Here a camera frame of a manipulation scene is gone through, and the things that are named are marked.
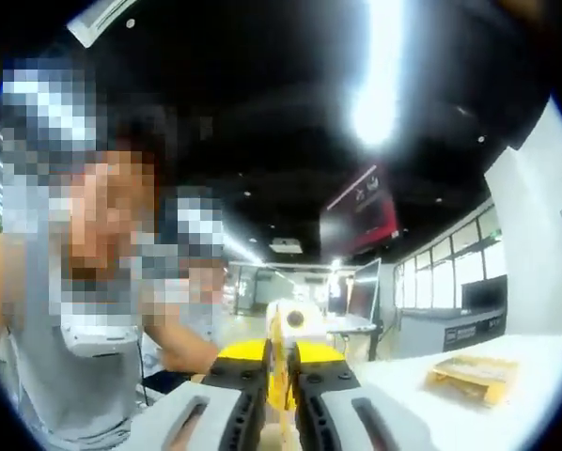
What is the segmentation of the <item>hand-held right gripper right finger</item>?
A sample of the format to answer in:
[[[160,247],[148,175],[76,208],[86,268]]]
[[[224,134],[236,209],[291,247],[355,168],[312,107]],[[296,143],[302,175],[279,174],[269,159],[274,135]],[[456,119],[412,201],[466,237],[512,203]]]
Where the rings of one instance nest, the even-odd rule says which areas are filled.
[[[303,450],[432,450],[427,423],[374,384],[362,384],[334,348],[297,342],[289,386]]]

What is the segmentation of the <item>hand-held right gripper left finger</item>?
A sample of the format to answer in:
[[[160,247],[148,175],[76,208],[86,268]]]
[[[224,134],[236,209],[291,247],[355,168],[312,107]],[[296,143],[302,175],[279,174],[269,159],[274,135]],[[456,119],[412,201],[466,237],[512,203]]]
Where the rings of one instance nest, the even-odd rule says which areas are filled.
[[[265,424],[270,341],[230,345],[200,382],[187,381],[134,417],[122,450],[255,450]]]

